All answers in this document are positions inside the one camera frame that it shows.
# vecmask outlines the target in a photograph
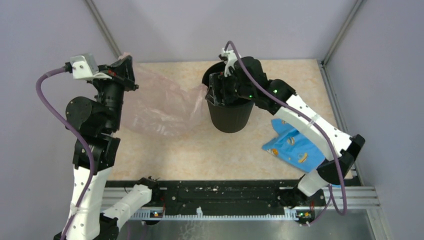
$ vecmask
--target pink plastic bag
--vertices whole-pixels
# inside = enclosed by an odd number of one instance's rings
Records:
[[[185,91],[175,81],[137,63],[133,70],[139,89],[124,95],[122,126],[139,134],[177,136],[200,123],[205,85]]]

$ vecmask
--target blue snack bag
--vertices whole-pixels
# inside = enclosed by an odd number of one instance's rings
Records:
[[[281,119],[271,124],[278,137],[264,144],[263,150],[307,173],[324,161],[321,151],[296,128]]]

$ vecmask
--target white wall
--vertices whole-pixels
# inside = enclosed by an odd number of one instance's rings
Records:
[[[53,239],[72,195],[76,138],[39,101],[35,84],[73,55],[114,61],[83,1],[0,1],[0,239]],[[47,79],[46,97],[63,113],[94,88],[70,74]]]
[[[424,1],[367,1],[329,64],[394,239],[423,239]]]
[[[355,0],[95,0],[139,62],[216,60],[228,40],[260,59],[323,59]]]

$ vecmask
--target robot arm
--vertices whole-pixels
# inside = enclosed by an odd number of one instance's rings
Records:
[[[74,79],[86,81],[98,91],[94,97],[96,101],[78,96],[66,107],[66,121],[88,143],[94,164],[91,166],[87,150],[77,140],[72,161],[74,184],[68,223],[63,233],[58,233],[54,239],[117,239],[120,229],[130,217],[151,201],[155,187],[155,181],[142,178],[128,195],[101,212],[105,184],[120,143],[113,133],[120,127],[124,92],[138,89],[132,57],[126,56],[111,65],[97,66],[91,54],[83,54],[72,57],[65,68]],[[86,188],[91,175],[91,182]],[[81,194],[83,198],[77,207]]]
[[[282,107],[259,91],[242,69],[233,50],[223,48],[219,57],[225,62],[225,69],[224,72],[216,72],[209,76],[209,89],[206,99],[214,105],[222,106],[229,105],[239,98],[251,100],[257,107],[295,127],[321,150],[326,160],[317,169],[305,174],[300,179],[294,188],[296,194],[310,197],[328,184],[339,185],[340,179],[329,143],[313,124],[318,124],[329,137],[339,159],[343,178],[349,172],[364,145],[364,138],[359,134],[350,136],[332,126],[313,111],[296,91],[283,80],[269,80],[266,73],[263,72],[259,60],[251,56],[241,58],[247,71],[262,88],[278,100],[304,113],[312,121],[307,121],[293,110]]]

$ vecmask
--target black trash bin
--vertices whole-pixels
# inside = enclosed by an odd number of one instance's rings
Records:
[[[209,87],[209,75],[223,72],[225,63],[223,61],[212,65],[203,75],[201,82]],[[209,100],[210,119],[213,125],[224,133],[236,133],[242,130],[248,123],[253,108],[253,101],[240,98],[231,105],[215,106]]]

